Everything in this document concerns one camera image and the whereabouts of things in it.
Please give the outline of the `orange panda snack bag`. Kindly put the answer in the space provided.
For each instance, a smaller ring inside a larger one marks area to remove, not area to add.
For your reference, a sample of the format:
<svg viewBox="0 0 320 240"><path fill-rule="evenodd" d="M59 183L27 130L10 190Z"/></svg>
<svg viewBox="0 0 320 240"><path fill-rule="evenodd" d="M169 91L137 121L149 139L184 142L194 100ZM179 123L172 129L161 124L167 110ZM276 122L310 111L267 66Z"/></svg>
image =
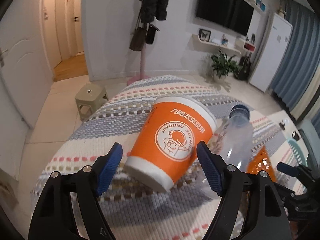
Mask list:
<svg viewBox="0 0 320 240"><path fill-rule="evenodd" d="M260 171L266 171L271 180L273 182L277 182L276 174L265 146L263 146L251 159L246 172L250 174L258 174Z"/></svg>

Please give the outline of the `orange paper cup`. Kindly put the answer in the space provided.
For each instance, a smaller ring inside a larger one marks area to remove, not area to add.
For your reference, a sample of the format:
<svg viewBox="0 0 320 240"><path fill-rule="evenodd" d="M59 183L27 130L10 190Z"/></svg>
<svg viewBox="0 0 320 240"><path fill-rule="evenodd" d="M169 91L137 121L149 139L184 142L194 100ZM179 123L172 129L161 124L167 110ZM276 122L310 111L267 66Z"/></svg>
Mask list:
<svg viewBox="0 0 320 240"><path fill-rule="evenodd" d="M128 175L157 192L168 192L196 159L196 146L217 130L213 114L189 96L156 99L127 161Z"/></svg>

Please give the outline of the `light blue plastic basket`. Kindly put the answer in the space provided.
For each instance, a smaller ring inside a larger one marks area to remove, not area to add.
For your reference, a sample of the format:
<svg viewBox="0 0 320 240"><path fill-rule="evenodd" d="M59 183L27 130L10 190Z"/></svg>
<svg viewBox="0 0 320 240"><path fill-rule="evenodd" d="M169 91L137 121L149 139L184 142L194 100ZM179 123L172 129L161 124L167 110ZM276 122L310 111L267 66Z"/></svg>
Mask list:
<svg viewBox="0 0 320 240"><path fill-rule="evenodd" d="M295 139L287 139L287 142L293 152L293 155L295 156L295 159L299 165L307 166L306 159L304 157L303 151L295 141Z"/></svg>

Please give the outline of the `clear plastic water bottle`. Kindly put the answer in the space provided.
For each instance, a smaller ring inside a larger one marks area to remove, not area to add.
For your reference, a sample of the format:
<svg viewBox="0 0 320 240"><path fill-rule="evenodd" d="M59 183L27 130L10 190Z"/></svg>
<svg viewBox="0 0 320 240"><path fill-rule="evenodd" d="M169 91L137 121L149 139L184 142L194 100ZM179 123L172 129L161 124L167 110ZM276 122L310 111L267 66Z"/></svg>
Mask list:
<svg viewBox="0 0 320 240"><path fill-rule="evenodd" d="M252 157L253 126L250 123L250 111L244 105L235 105L229 118L217 130L215 145L210 150L222 157L227 165L234 165L241 172L246 172ZM218 197L212 191L204 171L196 180L200 192L210 199Z"/></svg>

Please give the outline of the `black mug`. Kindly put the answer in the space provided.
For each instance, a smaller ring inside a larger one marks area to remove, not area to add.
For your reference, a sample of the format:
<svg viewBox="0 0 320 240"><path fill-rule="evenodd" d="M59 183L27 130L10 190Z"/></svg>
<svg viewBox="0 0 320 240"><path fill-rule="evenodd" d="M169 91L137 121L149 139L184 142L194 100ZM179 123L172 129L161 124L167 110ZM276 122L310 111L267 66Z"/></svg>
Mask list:
<svg viewBox="0 0 320 240"><path fill-rule="evenodd" d="M292 132L292 138L295 140L295 141L299 141L300 140L300 135L297 131L293 131Z"/></svg>

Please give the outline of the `small dark phone stand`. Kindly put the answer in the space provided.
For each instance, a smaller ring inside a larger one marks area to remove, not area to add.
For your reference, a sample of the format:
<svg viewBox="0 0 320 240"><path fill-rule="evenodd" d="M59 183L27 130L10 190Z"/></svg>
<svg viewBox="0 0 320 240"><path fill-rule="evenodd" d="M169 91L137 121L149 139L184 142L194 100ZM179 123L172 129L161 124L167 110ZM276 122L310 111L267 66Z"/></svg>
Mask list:
<svg viewBox="0 0 320 240"><path fill-rule="evenodd" d="M286 129L286 126L289 124L289 119L281 119L281 121L279 122L279 127L284 131Z"/></svg>

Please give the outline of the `striped woven sofa cover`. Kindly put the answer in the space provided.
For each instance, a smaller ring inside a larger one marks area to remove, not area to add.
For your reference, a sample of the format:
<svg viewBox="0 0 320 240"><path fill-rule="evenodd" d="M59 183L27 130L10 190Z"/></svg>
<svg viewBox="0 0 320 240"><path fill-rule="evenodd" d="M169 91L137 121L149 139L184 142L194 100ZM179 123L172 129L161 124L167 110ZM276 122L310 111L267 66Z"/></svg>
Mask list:
<svg viewBox="0 0 320 240"><path fill-rule="evenodd" d="M126 87L39 177L29 239L291 239L276 171L297 160L279 125L172 75Z"/></svg>

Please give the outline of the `pink coat stand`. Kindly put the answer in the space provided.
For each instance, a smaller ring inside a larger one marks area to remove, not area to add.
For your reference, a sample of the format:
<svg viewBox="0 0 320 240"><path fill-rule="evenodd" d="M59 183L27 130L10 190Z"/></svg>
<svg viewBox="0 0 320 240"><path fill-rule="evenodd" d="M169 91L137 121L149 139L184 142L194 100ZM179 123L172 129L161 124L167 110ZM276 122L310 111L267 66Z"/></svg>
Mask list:
<svg viewBox="0 0 320 240"><path fill-rule="evenodd" d="M143 49L140 51L140 72L134 77L131 77L127 81L127 85L131 85L132 83L139 81L139 80L144 80L147 79L148 77L145 74L145 51L146 50L146 42L143 46Z"/></svg>

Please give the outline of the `blue striped curtain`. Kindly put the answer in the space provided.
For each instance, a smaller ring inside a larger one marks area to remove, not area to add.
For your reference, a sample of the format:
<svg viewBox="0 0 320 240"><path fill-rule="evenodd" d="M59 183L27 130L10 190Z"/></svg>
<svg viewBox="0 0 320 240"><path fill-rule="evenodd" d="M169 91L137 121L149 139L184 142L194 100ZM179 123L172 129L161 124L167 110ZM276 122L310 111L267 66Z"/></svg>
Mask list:
<svg viewBox="0 0 320 240"><path fill-rule="evenodd" d="M319 18L293 0L281 0L293 29L270 89L297 120L313 98L312 80L319 76Z"/></svg>

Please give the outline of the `dark acoustic guitar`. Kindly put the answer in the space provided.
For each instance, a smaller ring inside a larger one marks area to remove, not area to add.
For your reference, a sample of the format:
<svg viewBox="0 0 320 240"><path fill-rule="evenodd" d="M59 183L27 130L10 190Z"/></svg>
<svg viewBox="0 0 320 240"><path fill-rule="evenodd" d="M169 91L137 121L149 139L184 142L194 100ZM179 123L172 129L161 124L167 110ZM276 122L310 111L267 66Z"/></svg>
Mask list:
<svg viewBox="0 0 320 240"><path fill-rule="evenodd" d="M250 74L251 68L251 55L252 52L248 52L245 56L242 56L239 62L240 70L236 74L236 78L241 81L246 81Z"/></svg>

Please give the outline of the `brown hanging bag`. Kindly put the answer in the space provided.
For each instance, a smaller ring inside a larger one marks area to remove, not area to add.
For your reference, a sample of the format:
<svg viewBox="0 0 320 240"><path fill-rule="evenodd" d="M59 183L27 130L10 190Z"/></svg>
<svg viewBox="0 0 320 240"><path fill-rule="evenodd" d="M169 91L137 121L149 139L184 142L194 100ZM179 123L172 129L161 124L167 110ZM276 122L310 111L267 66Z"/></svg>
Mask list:
<svg viewBox="0 0 320 240"><path fill-rule="evenodd" d="M147 34L147 24L141 21L141 12L139 12L136 27L133 32L133 37L131 39L131 43L129 49L132 51L141 51L145 44L145 38Z"/></svg>

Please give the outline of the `white refrigerator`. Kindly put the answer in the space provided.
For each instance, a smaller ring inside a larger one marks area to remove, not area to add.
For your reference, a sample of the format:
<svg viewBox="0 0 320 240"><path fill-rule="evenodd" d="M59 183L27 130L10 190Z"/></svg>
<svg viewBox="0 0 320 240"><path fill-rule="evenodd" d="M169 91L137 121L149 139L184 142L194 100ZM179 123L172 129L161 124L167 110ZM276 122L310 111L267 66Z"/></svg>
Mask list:
<svg viewBox="0 0 320 240"><path fill-rule="evenodd" d="M267 23L259 50L252 64L249 83L263 93L269 88L290 41L292 24L278 14L272 14Z"/></svg>

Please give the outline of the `black hanging coat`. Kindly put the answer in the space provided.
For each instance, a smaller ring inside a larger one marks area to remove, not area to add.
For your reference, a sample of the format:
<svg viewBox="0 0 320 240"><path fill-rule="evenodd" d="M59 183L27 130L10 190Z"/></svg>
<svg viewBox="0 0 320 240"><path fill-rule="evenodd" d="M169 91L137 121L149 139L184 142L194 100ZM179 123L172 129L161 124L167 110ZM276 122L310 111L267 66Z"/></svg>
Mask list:
<svg viewBox="0 0 320 240"><path fill-rule="evenodd" d="M167 19L168 4L169 0L142 0L141 22L151 23L154 19L165 21Z"/></svg>

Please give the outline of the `white wall shelf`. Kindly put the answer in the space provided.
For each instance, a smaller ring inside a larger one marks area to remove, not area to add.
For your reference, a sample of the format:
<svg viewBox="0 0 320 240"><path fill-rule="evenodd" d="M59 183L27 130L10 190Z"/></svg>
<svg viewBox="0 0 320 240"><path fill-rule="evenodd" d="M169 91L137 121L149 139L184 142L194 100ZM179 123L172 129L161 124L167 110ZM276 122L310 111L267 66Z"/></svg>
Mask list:
<svg viewBox="0 0 320 240"><path fill-rule="evenodd" d="M241 57L242 54L239 50L229 47L229 46L224 46L218 43L212 43L212 42L207 42L207 41L203 41L199 38L199 36L197 34L192 34L193 40L196 41L199 44L205 45L205 46L211 46L214 48L219 48L219 49L224 49L225 51L228 52L232 52L234 55Z"/></svg>

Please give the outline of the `black wall television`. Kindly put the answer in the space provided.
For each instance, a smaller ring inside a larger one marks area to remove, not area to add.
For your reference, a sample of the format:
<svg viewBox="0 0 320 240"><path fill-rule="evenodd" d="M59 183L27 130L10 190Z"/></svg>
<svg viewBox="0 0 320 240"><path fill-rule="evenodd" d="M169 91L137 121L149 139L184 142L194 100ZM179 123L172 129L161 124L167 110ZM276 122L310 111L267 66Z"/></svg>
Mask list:
<svg viewBox="0 0 320 240"><path fill-rule="evenodd" d="M246 36L254 8L244 0L198 0L196 17Z"/></svg>

